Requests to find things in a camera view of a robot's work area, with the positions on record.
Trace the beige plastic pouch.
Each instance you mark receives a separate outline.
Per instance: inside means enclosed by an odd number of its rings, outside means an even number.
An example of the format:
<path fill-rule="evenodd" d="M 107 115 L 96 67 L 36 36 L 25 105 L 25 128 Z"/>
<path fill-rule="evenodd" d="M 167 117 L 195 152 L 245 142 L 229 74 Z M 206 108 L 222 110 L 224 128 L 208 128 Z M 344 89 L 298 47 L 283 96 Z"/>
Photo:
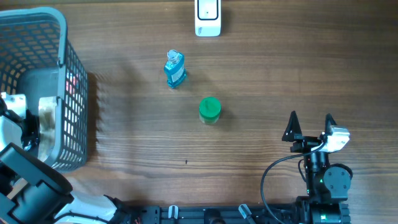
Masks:
<path fill-rule="evenodd" d="M 57 97 L 49 96 L 39 99 L 39 151 L 38 158 L 45 162 L 55 145 L 55 118 Z"/>

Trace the blue mouthwash bottle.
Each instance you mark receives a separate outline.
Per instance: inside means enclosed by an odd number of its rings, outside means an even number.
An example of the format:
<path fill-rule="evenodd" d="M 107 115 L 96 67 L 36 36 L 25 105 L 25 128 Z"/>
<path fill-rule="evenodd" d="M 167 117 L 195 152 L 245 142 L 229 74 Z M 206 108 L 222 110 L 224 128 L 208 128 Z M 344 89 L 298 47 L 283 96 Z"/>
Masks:
<path fill-rule="evenodd" d="M 167 76 L 168 86 L 171 88 L 178 87 L 187 76 L 184 54 L 176 50 L 169 50 L 164 72 Z"/>

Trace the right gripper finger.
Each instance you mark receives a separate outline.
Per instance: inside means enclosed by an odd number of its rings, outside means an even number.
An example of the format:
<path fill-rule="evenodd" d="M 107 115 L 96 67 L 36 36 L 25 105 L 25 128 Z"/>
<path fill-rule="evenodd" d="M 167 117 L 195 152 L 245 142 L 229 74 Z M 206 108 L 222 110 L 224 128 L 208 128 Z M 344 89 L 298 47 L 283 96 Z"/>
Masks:
<path fill-rule="evenodd" d="M 282 136 L 282 141 L 295 142 L 303 139 L 302 130 L 300 127 L 299 119 L 296 111 L 292 111 L 290 114 L 288 125 Z"/>
<path fill-rule="evenodd" d="M 321 136 L 330 136 L 333 134 L 333 128 L 337 125 L 332 115 L 328 113 L 325 117 L 325 130 L 321 133 Z"/>

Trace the green lid jar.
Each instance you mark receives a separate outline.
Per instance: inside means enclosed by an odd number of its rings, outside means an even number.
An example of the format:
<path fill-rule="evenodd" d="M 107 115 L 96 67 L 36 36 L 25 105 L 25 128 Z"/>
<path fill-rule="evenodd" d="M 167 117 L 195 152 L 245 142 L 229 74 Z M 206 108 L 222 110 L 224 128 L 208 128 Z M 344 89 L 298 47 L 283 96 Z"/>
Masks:
<path fill-rule="evenodd" d="M 199 105 L 199 118 L 204 124 L 215 124 L 221 114 L 221 103 L 215 97 L 202 99 Z"/>

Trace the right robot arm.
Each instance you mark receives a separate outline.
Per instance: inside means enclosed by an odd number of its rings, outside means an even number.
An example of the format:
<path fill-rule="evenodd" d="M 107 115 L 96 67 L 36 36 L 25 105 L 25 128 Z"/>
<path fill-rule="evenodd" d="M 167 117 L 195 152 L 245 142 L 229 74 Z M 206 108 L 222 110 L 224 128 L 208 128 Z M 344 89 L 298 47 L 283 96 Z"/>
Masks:
<path fill-rule="evenodd" d="M 304 136 L 295 111 L 291 112 L 282 140 L 292 142 L 291 152 L 301 153 L 305 168 L 307 195 L 297 197 L 292 223 L 351 222 L 348 190 L 353 171 L 344 164 L 331 164 L 329 155 L 338 152 L 349 141 L 350 133 L 338 126 L 330 114 L 325 118 L 325 131 L 319 137 Z"/>

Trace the grey plastic shopping basket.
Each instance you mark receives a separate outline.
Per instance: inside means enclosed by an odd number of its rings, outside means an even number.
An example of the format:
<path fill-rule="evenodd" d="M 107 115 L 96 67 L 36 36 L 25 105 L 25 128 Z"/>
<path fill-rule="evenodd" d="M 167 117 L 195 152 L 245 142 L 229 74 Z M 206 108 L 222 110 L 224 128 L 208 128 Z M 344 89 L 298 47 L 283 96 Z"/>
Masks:
<path fill-rule="evenodd" d="M 52 7 L 1 12 L 1 99 L 21 118 L 1 118 L 10 142 L 59 172 L 87 160 L 88 75 Z"/>

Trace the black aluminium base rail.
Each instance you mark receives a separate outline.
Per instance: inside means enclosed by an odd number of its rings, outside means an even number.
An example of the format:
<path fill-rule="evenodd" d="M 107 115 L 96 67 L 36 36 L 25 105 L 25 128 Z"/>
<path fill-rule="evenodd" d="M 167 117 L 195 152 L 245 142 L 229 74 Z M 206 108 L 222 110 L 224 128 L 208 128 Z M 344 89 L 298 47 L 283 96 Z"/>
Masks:
<path fill-rule="evenodd" d="M 350 224 L 347 204 L 310 205 L 306 202 L 219 207 L 132 207 L 130 224 Z"/>

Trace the red tissue pack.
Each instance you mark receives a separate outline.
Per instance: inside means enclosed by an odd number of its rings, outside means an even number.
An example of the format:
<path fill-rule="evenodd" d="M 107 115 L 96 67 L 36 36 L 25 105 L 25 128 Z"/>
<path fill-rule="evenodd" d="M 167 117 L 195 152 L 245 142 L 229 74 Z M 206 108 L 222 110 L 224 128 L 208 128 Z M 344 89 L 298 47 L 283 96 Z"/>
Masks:
<path fill-rule="evenodd" d="M 79 87 L 78 77 L 70 72 L 67 72 L 65 80 L 66 80 L 65 91 L 71 95 L 74 95 Z"/>

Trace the white barcode scanner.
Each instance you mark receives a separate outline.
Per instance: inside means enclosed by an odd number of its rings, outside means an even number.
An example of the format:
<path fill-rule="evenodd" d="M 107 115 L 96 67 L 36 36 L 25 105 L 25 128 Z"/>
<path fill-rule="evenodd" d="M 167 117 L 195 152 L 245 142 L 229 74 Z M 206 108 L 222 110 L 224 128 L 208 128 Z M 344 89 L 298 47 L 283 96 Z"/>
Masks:
<path fill-rule="evenodd" d="M 221 34 L 221 0 L 194 0 L 195 34 L 217 37 Z"/>

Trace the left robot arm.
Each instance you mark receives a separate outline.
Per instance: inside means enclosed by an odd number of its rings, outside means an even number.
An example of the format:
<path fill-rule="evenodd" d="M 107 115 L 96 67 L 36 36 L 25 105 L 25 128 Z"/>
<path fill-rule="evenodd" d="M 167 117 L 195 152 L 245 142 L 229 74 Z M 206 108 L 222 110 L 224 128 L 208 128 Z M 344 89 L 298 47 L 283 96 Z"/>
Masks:
<path fill-rule="evenodd" d="M 132 223 L 122 201 L 73 191 L 63 175 L 17 145 L 22 118 L 1 105 L 1 219 L 6 223 Z"/>

